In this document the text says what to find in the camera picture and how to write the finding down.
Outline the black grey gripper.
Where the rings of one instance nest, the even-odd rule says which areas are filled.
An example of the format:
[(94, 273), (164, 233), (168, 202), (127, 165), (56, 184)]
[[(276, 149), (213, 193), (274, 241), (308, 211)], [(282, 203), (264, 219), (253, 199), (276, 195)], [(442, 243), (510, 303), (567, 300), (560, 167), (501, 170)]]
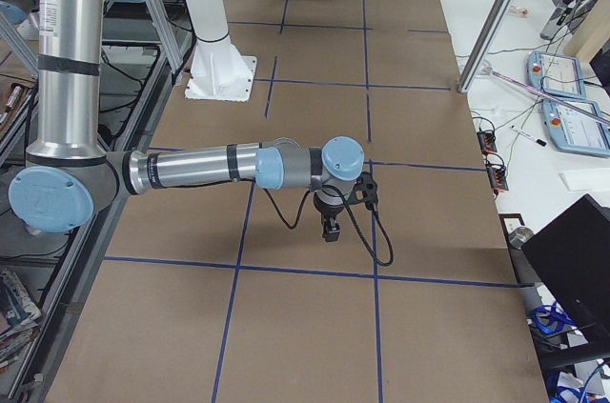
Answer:
[(336, 242), (340, 237), (337, 218), (345, 209), (344, 200), (344, 194), (338, 187), (323, 187), (314, 194), (314, 206), (321, 214), (325, 242)]

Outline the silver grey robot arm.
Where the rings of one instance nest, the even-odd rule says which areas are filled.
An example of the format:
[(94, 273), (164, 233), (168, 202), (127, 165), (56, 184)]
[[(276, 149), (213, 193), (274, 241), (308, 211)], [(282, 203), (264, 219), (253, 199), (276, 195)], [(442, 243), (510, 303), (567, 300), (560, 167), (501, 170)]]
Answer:
[(40, 0), (38, 127), (26, 166), (10, 183), (17, 217), (43, 232), (82, 226), (114, 200), (149, 190), (247, 181), (265, 190), (305, 188), (315, 196), (323, 236), (338, 236), (364, 152), (347, 136), (320, 148), (294, 140), (199, 151), (106, 151), (98, 143), (100, 61), (108, 0)]

